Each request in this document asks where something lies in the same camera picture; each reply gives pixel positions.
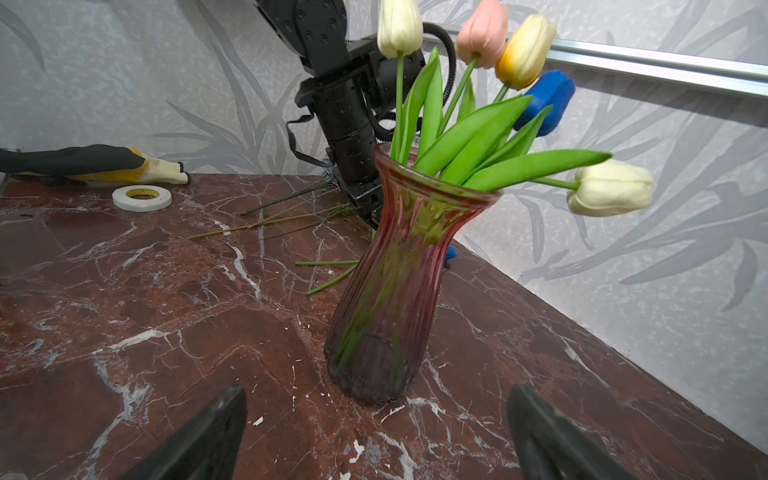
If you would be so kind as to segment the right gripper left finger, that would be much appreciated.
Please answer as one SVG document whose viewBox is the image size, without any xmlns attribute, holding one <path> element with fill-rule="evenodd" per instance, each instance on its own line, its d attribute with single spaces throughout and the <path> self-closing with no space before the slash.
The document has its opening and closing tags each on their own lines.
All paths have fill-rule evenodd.
<svg viewBox="0 0 768 480">
<path fill-rule="evenodd" d="M 231 479 L 246 419 L 246 393 L 230 385 L 122 477 Z"/>
</svg>

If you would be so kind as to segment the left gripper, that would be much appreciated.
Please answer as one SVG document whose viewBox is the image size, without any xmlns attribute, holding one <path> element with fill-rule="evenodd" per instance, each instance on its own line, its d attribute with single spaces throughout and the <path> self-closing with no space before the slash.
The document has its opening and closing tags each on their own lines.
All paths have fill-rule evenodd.
<svg viewBox="0 0 768 480">
<path fill-rule="evenodd" d="M 299 151 L 292 131 L 287 132 L 289 148 L 297 159 L 329 172 L 358 215 L 376 228 L 383 195 L 375 147 L 392 140 L 380 122 L 395 108 L 397 61 L 379 51 L 374 35 L 349 43 L 338 33 L 308 30 L 304 44 L 302 63 L 312 77 L 300 84 L 295 103 L 309 113 L 286 124 L 318 120 L 327 158 Z"/>
</svg>

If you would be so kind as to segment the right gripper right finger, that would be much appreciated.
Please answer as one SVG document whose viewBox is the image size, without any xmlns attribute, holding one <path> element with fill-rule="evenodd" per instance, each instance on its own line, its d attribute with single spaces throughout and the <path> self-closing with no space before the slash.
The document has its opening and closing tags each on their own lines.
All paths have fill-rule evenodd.
<svg viewBox="0 0 768 480">
<path fill-rule="evenodd" d="M 510 435 L 526 479 L 632 479 L 535 390 L 516 384 L 506 402 Z"/>
</svg>

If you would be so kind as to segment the white tulip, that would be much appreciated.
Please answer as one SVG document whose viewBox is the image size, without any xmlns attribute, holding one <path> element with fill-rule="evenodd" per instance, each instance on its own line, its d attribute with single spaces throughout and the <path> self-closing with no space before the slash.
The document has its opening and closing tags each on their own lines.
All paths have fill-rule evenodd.
<svg viewBox="0 0 768 480">
<path fill-rule="evenodd" d="M 441 87 L 433 86 L 433 79 L 439 67 L 438 61 L 430 61 L 426 69 L 418 74 L 408 95 L 404 95 L 405 59 L 408 55 L 421 50 L 423 33 L 423 22 L 417 1 L 380 2 L 378 48 L 386 58 L 396 61 L 396 126 L 390 157 L 402 165 L 406 165 L 409 161 L 420 112 L 424 111 L 426 114 L 433 105 L 441 105 Z"/>
<path fill-rule="evenodd" d="M 618 160 L 608 152 L 549 150 L 503 160 L 473 173 L 464 186 L 493 192 L 524 182 L 568 191 L 569 210 L 581 216 L 608 217 L 649 207 L 650 171 Z"/>
</svg>

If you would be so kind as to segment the pink tulip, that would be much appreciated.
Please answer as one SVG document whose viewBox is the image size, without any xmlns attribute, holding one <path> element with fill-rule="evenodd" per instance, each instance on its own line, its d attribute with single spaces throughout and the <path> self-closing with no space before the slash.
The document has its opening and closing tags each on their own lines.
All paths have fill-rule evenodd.
<svg viewBox="0 0 768 480">
<path fill-rule="evenodd" d="M 490 69 L 500 59 L 507 41 L 509 12 L 498 0 L 483 0 L 462 26 L 456 41 L 456 52 L 466 65 L 438 130 L 442 134 L 458 101 L 476 68 Z"/>
</svg>

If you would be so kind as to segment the yellow cream tulip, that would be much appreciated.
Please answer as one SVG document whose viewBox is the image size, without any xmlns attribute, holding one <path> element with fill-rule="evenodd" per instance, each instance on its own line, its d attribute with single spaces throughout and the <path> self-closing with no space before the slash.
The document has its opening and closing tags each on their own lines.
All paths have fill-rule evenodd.
<svg viewBox="0 0 768 480">
<path fill-rule="evenodd" d="M 557 34 L 554 22 L 533 14 L 519 26 L 506 43 L 496 62 L 495 74 L 502 87 L 494 99 L 500 102 L 509 89 L 522 90 L 540 75 Z"/>
</svg>

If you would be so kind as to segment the red glass vase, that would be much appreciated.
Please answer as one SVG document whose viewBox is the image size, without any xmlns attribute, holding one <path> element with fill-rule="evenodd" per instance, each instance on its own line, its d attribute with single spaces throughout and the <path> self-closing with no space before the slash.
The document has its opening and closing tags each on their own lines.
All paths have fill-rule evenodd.
<svg viewBox="0 0 768 480">
<path fill-rule="evenodd" d="M 326 336 L 327 369 L 340 390 L 365 404 L 404 395 L 423 360 L 456 232 L 494 205 L 478 192 L 426 176 L 375 147 L 383 195 L 376 234 L 334 312 Z"/>
</svg>

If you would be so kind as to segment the blue tulip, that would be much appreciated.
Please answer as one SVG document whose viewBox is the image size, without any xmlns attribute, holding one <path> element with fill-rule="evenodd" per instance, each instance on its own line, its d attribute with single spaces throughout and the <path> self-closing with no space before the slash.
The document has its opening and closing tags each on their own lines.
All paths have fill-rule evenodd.
<svg viewBox="0 0 768 480">
<path fill-rule="evenodd" d="M 536 138 L 548 135 L 559 125 L 575 91 L 574 80 L 565 73 L 544 74 L 525 94 L 531 102 L 513 125 L 515 134 L 510 139 L 503 137 L 482 166 L 526 155 Z"/>
</svg>

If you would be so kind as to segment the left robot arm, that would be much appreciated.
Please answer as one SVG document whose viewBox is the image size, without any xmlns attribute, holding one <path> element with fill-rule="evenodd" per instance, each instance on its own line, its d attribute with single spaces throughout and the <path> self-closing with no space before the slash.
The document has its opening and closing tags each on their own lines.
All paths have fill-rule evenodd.
<svg viewBox="0 0 768 480">
<path fill-rule="evenodd" d="M 295 156 L 328 171 L 358 215 L 378 227 L 383 196 L 374 148 L 393 136 L 381 123 L 394 117 L 396 61 L 384 57 L 373 35 L 347 40 L 341 1 L 259 1 L 256 6 L 309 73 L 295 103 L 309 111 L 302 121 L 318 120 L 328 143 L 324 160 L 300 151 Z"/>
</svg>

